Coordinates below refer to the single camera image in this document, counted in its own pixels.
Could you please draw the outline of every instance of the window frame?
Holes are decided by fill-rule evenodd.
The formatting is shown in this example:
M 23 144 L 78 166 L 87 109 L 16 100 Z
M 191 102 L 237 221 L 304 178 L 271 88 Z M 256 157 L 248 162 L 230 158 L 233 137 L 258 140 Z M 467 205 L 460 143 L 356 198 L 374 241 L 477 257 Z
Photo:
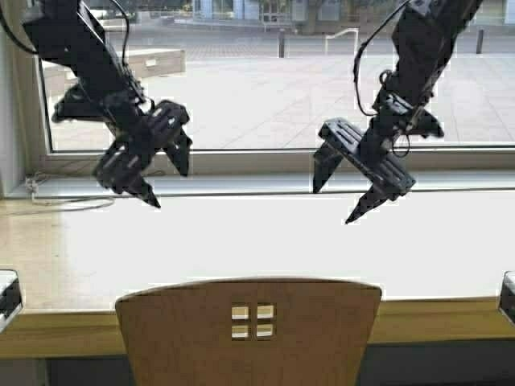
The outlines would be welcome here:
M 15 33 L 23 36 L 15 15 L 23 12 L 24 2 L 14 2 L 7 19 Z M 58 173 L 70 162 L 84 161 L 80 175 L 90 175 L 102 151 L 52 152 L 49 138 L 47 98 L 43 82 L 42 64 L 38 57 L 30 57 L 20 50 L 13 53 L 14 74 L 18 80 L 19 108 L 26 138 L 28 171 Z M 310 172 L 312 155 L 316 149 L 263 150 L 192 150 L 191 175 L 266 174 Z M 515 143 L 481 146 L 417 146 L 403 160 L 410 170 L 513 169 Z M 177 171 L 165 154 L 157 154 L 148 171 L 162 170 L 167 175 Z M 342 162 L 339 172 L 355 172 L 348 162 Z

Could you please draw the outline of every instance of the metal railing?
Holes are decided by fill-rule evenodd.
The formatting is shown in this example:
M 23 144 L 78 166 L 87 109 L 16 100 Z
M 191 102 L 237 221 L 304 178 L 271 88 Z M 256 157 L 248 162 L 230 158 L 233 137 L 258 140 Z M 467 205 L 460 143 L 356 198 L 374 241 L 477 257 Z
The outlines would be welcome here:
M 346 34 L 354 34 L 354 55 L 357 53 L 357 45 L 359 43 L 360 30 L 359 28 L 348 28 L 346 30 L 340 31 L 334 35 L 326 35 L 325 37 L 325 55 L 329 52 L 329 40 L 339 38 L 340 36 Z

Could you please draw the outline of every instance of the window sill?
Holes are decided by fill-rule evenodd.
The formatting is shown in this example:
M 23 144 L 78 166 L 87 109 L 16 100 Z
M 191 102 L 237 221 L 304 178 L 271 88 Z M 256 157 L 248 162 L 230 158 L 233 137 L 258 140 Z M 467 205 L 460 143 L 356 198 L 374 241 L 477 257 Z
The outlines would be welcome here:
M 481 191 L 515 190 L 515 170 L 453 170 L 413 172 L 417 180 L 413 191 Z M 308 173 L 272 175 L 194 175 L 149 177 L 147 181 L 158 196 L 202 195 L 292 195 L 311 192 Z M 322 193 L 360 193 L 370 182 L 357 173 L 335 175 Z M 39 188 L 40 198 L 76 198 L 115 196 L 101 188 L 93 177 L 53 178 Z M 10 199 L 25 199 L 29 194 L 24 184 L 9 195 Z

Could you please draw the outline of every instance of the concrete planter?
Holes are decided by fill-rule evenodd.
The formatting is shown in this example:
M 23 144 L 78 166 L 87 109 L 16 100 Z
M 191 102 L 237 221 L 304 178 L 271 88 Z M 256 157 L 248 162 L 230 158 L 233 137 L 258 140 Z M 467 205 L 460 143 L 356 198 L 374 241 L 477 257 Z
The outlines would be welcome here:
M 127 61 L 138 79 L 162 76 L 186 71 L 184 50 L 149 49 L 128 51 Z M 43 74 L 47 97 L 58 97 L 76 83 L 76 77 L 69 68 L 43 62 Z
M 138 11 L 137 15 L 138 23 L 149 22 L 151 20 L 149 10 L 140 10 Z

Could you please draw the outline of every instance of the white cable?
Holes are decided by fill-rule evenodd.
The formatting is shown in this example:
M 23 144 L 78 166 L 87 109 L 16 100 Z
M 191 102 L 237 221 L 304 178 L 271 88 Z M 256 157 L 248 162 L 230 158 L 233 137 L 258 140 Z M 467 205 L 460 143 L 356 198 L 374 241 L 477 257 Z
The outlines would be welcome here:
M 72 161 L 60 168 L 60 170 L 64 169 L 67 166 L 70 166 L 74 163 L 81 162 L 84 160 L 76 160 Z M 74 170 L 75 172 L 84 169 L 91 161 L 88 161 L 81 168 Z M 147 176 L 157 176 L 157 175 L 165 175 L 163 170 L 157 170 L 153 173 L 149 173 Z M 54 200 L 41 200 L 37 199 L 36 195 L 38 193 L 39 187 L 48 181 L 50 178 L 66 178 L 71 177 L 71 174 L 47 174 L 40 171 L 36 171 L 32 177 L 25 178 L 25 188 L 31 194 L 31 203 L 33 205 L 41 206 L 41 207 L 59 207 L 62 205 L 68 205 L 70 203 L 90 203 L 92 201 L 104 201 L 104 203 L 99 203 L 97 205 L 88 205 L 85 207 L 61 207 L 56 209 L 47 209 L 47 210 L 37 210 L 37 211 L 13 211 L 8 213 L 0 214 L 0 217 L 7 216 L 29 216 L 29 215 L 40 215 L 45 213 L 61 213 L 66 211 L 91 211 L 93 209 L 102 209 L 103 207 L 110 207 L 114 204 L 115 198 L 113 197 L 84 197 L 81 199 L 54 199 Z

